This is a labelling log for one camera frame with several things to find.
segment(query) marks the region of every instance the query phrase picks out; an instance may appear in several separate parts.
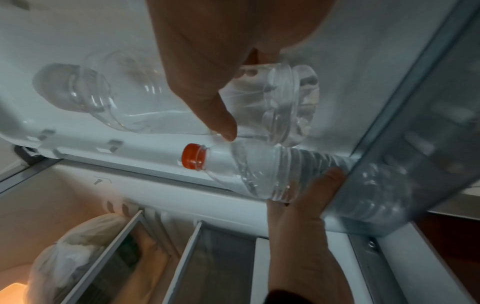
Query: clear plastic bottle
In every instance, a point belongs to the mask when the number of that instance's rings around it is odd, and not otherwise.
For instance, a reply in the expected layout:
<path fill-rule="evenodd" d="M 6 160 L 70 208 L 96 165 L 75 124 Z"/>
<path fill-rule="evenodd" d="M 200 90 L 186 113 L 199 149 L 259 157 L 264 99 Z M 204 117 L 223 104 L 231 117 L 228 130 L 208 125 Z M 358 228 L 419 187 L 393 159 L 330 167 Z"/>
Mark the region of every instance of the clear plastic bottle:
<path fill-rule="evenodd" d="M 294 146 L 310 131 L 319 102 L 317 75 L 309 66 L 244 66 L 220 95 L 238 124 L 238 136 Z M 104 124 L 136 133 L 211 134 L 168 88 L 157 53 L 100 51 L 81 66 L 51 64 L 34 87 L 64 110 L 88 112 Z"/>
<path fill-rule="evenodd" d="M 293 201 L 310 182 L 332 167 L 348 173 L 355 160 L 306 150 L 237 140 L 210 148 L 189 144 L 182 165 L 204 171 L 225 188 L 251 197 Z M 335 215 L 379 223 L 408 207 L 411 189 L 405 175 L 386 165 L 371 164 L 338 206 Z"/>

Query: human hand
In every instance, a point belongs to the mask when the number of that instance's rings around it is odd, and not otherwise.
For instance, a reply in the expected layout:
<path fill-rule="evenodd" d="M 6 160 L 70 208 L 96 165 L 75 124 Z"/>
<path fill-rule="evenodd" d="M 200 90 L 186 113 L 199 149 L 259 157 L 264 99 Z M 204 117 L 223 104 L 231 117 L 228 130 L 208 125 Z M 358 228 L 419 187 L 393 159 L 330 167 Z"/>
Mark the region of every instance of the human hand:
<path fill-rule="evenodd" d="M 267 202 L 270 270 L 268 290 L 285 290 L 315 304 L 353 303 L 340 265 L 329 251 L 320 215 L 345 181 L 333 168 L 294 203 Z"/>
<path fill-rule="evenodd" d="M 147 0 L 168 85 L 211 130 L 237 123 L 219 90 L 242 64 L 277 60 L 305 39 L 334 0 Z"/>

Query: white plastic bag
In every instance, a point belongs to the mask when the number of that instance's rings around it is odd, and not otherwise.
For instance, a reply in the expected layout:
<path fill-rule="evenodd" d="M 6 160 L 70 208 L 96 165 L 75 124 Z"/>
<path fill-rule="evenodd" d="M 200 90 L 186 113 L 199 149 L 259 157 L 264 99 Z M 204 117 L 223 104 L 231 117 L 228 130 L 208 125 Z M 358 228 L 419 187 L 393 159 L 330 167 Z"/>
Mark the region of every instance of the white plastic bag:
<path fill-rule="evenodd" d="M 31 267 L 27 304 L 60 303 L 126 224 L 117 214 L 95 217 L 42 251 Z"/>

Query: orange bottle cap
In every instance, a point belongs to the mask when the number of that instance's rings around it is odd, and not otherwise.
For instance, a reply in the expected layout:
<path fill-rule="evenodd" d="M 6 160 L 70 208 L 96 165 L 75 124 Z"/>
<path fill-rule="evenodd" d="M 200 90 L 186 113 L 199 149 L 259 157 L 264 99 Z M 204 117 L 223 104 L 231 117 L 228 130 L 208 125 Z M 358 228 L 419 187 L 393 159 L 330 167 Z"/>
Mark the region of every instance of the orange bottle cap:
<path fill-rule="evenodd" d="M 181 164 L 191 170 L 202 170 L 206 151 L 203 146 L 199 144 L 188 144 L 181 154 Z"/>

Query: refrigerator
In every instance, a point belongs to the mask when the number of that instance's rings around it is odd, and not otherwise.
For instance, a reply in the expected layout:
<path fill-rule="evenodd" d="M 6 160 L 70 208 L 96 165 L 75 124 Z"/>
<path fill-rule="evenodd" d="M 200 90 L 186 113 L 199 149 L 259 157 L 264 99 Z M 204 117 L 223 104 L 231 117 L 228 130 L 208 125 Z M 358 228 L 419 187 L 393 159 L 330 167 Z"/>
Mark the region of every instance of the refrigerator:
<path fill-rule="evenodd" d="M 324 218 L 355 303 L 475 302 L 411 221 L 480 178 L 479 12 L 477 0 L 339 0 L 281 53 L 318 75 L 319 105 L 299 147 L 359 159 Z M 0 289 L 28 284 L 32 263 L 69 229 L 119 213 L 131 222 L 62 303 L 81 300 L 137 225 L 167 257 L 149 303 L 263 302 L 265 202 L 179 162 L 187 144 L 215 137 L 118 131 L 35 89 L 52 63 L 156 49 L 143 0 L 4 0 L 0 42 L 0 137 L 30 165 L 1 176 Z M 408 175 L 409 204 L 355 205 L 372 163 Z"/>

